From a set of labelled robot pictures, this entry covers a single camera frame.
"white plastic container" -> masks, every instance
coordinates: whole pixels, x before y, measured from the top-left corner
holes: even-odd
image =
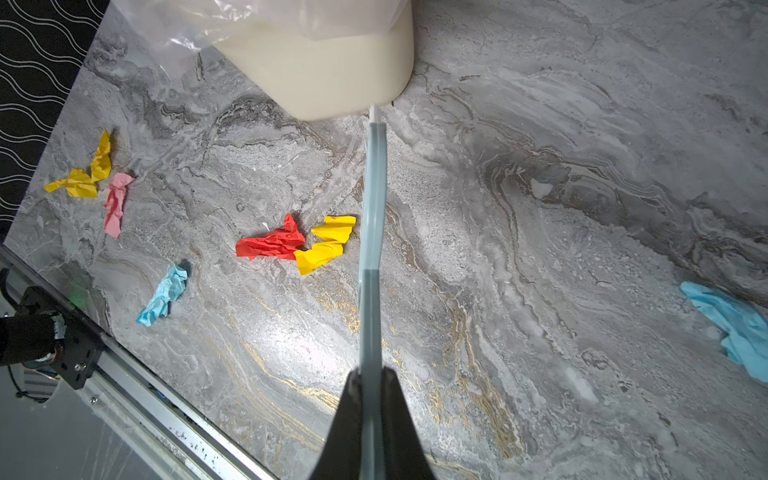
[[[286,28],[252,25],[214,45],[280,107],[319,120],[388,104],[413,70],[411,2],[383,34],[309,40]]]

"pink crumpled paper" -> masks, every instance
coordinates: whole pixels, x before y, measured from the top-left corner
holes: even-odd
[[[123,202],[125,201],[125,186],[134,181],[128,174],[116,174],[109,182],[109,195],[104,208],[107,218],[104,219],[104,231],[113,238],[120,236],[120,219],[123,217]]]

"black bracket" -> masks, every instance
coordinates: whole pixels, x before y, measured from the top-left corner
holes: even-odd
[[[83,388],[104,350],[104,343],[96,332],[45,290],[39,286],[30,286],[19,302],[16,316],[35,314],[50,315],[52,322],[57,320],[57,316],[64,320],[64,335],[56,340],[54,358],[50,365],[73,389]]]

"red crumpled paper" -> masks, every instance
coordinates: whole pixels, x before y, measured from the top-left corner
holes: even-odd
[[[299,232],[299,227],[290,214],[286,215],[285,225],[263,237],[243,238],[235,245],[238,257],[249,257],[251,260],[259,255],[277,257],[284,260],[295,260],[293,252],[304,245],[306,238]]]

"yellow crumpled paper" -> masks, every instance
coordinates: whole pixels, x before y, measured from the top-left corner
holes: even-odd
[[[299,273],[307,275],[318,266],[341,257],[344,253],[342,245],[349,240],[356,221],[355,217],[326,217],[325,225],[314,227],[312,233],[325,241],[315,243],[311,250],[293,252],[296,255],[296,263],[299,265]]]
[[[54,192],[61,187],[67,187],[67,193],[70,197],[96,197],[96,182],[109,177],[112,172],[112,162],[109,160],[110,142],[109,134],[106,130],[101,133],[101,139],[98,142],[96,156],[91,162],[91,175],[85,173],[82,168],[73,168],[69,177],[56,180],[45,186],[48,193]]]

